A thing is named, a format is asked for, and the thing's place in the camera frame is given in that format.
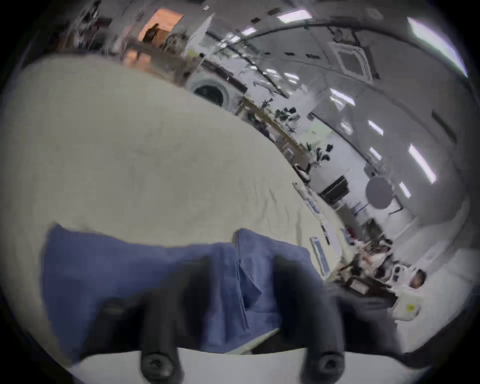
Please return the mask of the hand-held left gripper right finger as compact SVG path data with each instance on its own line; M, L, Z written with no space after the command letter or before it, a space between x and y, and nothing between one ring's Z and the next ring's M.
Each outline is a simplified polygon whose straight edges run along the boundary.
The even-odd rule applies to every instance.
M306 348L302 382L338 382L346 352L401 356L397 326L387 304L323 283L301 263L275 255L273 293L280 333L290 345Z

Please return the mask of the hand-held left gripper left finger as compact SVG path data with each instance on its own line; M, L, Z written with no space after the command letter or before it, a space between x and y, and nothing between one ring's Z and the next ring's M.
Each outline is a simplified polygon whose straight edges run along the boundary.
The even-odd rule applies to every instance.
M179 347L199 350L211 300L211 260L176 266L152 289L107 299L87 333L87 357L140 351L148 382L182 382Z

